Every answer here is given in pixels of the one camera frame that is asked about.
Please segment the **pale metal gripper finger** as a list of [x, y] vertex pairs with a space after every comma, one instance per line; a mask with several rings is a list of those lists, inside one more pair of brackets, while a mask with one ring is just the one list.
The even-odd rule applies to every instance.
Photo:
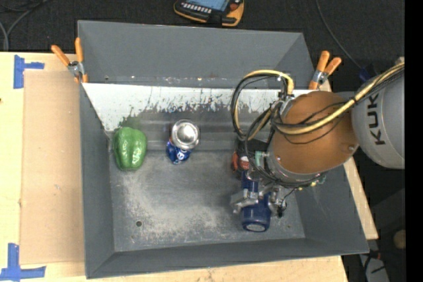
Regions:
[[231, 196], [230, 206], [234, 214], [239, 214], [245, 207], [256, 205], [258, 201], [258, 192], [239, 191]]
[[280, 190], [268, 193], [268, 208], [272, 217], [279, 217], [281, 207]]

